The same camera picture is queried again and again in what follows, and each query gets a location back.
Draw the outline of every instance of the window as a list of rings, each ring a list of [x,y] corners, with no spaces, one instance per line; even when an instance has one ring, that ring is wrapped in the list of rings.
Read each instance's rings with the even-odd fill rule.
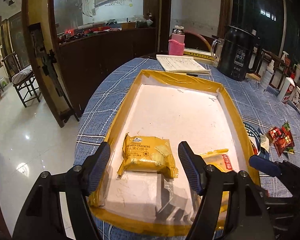
[[[233,0],[231,25],[256,30],[263,48],[279,55],[283,16],[283,0]]]

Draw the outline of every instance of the wooden cabinet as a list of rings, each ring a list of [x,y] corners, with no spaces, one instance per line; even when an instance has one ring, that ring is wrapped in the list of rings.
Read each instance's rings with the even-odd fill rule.
[[[156,51],[156,28],[98,33],[60,45],[59,62],[69,100],[81,116],[101,82],[124,63]]]

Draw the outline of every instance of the yellow tape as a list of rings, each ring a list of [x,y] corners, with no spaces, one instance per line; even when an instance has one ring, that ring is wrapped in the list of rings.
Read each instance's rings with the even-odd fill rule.
[[[126,118],[131,109],[133,101],[138,93],[139,87],[141,86],[142,76],[152,77],[159,81],[162,84],[169,84],[172,86],[184,87],[188,89],[206,91],[211,93],[221,93],[225,101],[227,110],[230,114],[231,120],[234,124],[235,130],[237,132],[242,150],[244,152],[244,157],[246,165],[248,168],[248,173],[254,183],[260,185],[260,179],[258,171],[249,166],[249,158],[253,155],[252,146],[248,138],[247,132],[243,125],[243,122],[239,116],[239,113],[234,106],[234,103],[229,96],[228,92],[220,83],[212,82],[209,80],[188,76],[180,75],[176,73],[168,73],[162,71],[152,71],[152,70],[141,70],[135,81],[133,82],[129,92],[127,93],[125,99],[123,100],[112,124],[108,130],[105,141],[110,144],[110,147],[114,148],[114,143],[121,132]],[[147,234],[147,235],[156,235],[156,236],[185,236],[188,234],[190,225],[162,225],[147,223],[139,220],[127,219],[111,213],[100,207],[99,194],[102,191],[106,190],[106,185],[108,184],[108,176],[104,174],[98,189],[89,196],[89,206],[91,212],[99,219],[106,221],[118,228],[138,233],[138,234]]]

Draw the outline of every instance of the chair cushion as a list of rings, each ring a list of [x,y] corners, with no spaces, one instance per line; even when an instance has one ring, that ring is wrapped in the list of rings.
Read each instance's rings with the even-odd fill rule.
[[[24,68],[23,70],[21,70],[19,73],[15,74],[12,77],[12,83],[15,84],[15,85],[20,83],[22,80],[24,80],[31,73],[32,73],[32,67],[30,65],[30,66]]]

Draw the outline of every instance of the blue plaid tablecloth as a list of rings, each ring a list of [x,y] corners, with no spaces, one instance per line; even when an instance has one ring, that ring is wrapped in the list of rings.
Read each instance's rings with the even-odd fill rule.
[[[258,82],[251,79],[238,82],[226,77],[216,68],[211,69],[212,76],[200,76],[223,84],[237,107],[242,120],[256,130],[260,128],[266,133],[272,126],[281,127],[287,120],[291,127],[296,154],[286,157],[278,156],[274,146],[270,147],[270,160],[287,160],[300,167],[300,113],[290,106],[277,100],[278,91],[268,87],[265,93],[258,91]],[[114,119],[125,95],[129,91],[135,77],[141,69],[163,70],[156,60],[135,58],[111,73],[92,95],[80,120],[80,128],[75,148],[74,165],[82,164],[87,156],[95,153],[100,143],[105,139],[108,129]],[[270,196],[290,197],[290,192],[277,179],[260,172],[261,186],[269,191]],[[95,218],[97,227],[104,240],[140,239],[140,235],[118,229]],[[153,236],[141,236],[142,239],[158,239]]]

